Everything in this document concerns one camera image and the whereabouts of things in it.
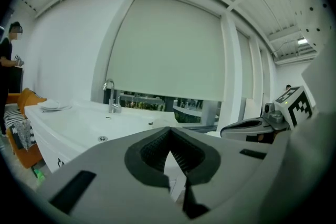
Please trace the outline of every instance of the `window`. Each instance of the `window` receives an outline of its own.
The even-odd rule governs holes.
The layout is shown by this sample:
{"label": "window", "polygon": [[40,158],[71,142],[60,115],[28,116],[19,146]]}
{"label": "window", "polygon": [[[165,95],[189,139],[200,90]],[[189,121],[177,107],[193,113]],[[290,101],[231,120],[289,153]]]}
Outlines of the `window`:
{"label": "window", "polygon": [[[110,93],[105,93],[108,103]],[[204,101],[187,98],[172,98],[160,95],[116,91],[115,99],[120,96],[123,108],[144,109],[152,111],[174,112],[175,119],[183,127],[215,126],[219,120],[221,102]]]}
{"label": "window", "polygon": [[221,101],[224,73],[219,17],[177,0],[135,0],[107,78],[124,91]]}

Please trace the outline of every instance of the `roller blind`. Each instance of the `roller blind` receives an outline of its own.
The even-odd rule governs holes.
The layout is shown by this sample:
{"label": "roller blind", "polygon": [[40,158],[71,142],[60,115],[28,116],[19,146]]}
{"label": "roller blind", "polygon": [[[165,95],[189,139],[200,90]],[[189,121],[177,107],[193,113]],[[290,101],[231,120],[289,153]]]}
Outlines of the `roller blind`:
{"label": "roller blind", "polygon": [[135,0],[114,42],[107,78],[118,90],[222,101],[220,18],[176,0]]}
{"label": "roller blind", "polygon": [[243,92],[242,97],[253,98],[253,66],[248,37],[238,32],[238,40],[243,64]]}

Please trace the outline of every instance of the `ceiling light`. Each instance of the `ceiling light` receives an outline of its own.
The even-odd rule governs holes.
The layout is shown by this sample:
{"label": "ceiling light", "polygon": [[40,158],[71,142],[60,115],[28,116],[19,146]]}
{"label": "ceiling light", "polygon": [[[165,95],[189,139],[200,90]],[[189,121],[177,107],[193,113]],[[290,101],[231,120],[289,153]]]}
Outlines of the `ceiling light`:
{"label": "ceiling light", "polygon": [[305,44],[305,43],[308,43],[308,41],[306,39],[299,39],[298,40],[298,44],[301,45],[301,44]]}

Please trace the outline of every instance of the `faucet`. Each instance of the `faucet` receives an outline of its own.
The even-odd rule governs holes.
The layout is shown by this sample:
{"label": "faucet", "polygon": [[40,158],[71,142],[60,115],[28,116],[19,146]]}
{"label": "faucet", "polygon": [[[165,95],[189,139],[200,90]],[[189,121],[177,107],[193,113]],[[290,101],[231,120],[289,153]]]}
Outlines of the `faucet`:
{"label": "faucet", "polygon": [[115,113],[117,110],[120,110],[121,105],[120,105],[120,96],[118,97],[118,103],[115,104],[114,103],[114,99],[113,99],[113,94],[114,94],[114,82],[111,79],[107,79],[103,85],[103,91],[106,91],[107,89],[107,85],[111,83],[112,87],[111,87],[111,96],[109,99],[109,113]]}

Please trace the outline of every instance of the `white wall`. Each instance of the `white wall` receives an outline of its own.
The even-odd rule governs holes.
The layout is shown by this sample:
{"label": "white wall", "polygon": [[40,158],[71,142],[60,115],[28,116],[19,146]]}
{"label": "white wall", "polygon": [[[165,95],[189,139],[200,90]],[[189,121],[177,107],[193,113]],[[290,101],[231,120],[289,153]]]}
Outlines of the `white wall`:
{"label": "white wall", "polygon": [[261,108],[263,107],[263,89],[264,76],[263,64],[261,61],[260,44],[256,35],[252,35],[249,39],[249,47],[252,59],[253,71],[253,98],[246,99],[245,119],[260,117]]}
{"label": "white wall", "polygon": [[119,6],[119,9],[113,16],[110,26],[106,32],[97,56],[96,66],[94,67],[91,86],[91,101],[100,103],[103,102],[104,91],[102,90],[102,85],[107,78],[106,73],[108,69],[108,62],[111,57],[114,41],[133,1],[134,0],[123,0],[121,5]]}
{"label": "white wall", "polygon": [[22,39],[13,40],[13,50],[12,50],[12,59],[16,55],[19,55],[24,61],[26,61],[27,47],[30,41],[30,36],[34,29],[34,17],[28,14],[21,6],[11,5],[11,8],[14,10],[6,28],[4,30],[3,39],[8,36],[9,27],[13,22],[19,22],[23,29]]}
{"label": "white wall", "polygon": [[98,54],[124,1],[66,0],[39,18],[28,47],[24,87],[47,98],[91,100]]}
{"label": "white wall", "polygon": [[232,14],[227,12],[222,16],[222,31],[224,40],[224,101],[221,106],[217,131],[235,123],[239,119],[240,104],[243,92],[243,65],[236,25]]}
{"label": "white wall", "polygon": [[253,98],[253,65],[249,37],[237,31],[243,67],[243,97]]}
{"label": "white wall", "polygon": [[315,105],[315,100],[308,89],[307,84],[303,80],[302,72],[308,67],[310,63],[296,63],[292,65],[285,66],[276,66],[277,72],[277,87],[276,87],[276,96],[281,96],[285,90],[286,85],[294,86],[304,86],[308,98],[311,102],[311,105]]}
{"label": "white wall", "polygon": [[277,73],[273,58],[266,48],[261,51],[261,62],[262,74],[264,77],[264,90],[262,96],[262,107],[264,108],[266,103],[272,103],[277,96]]}

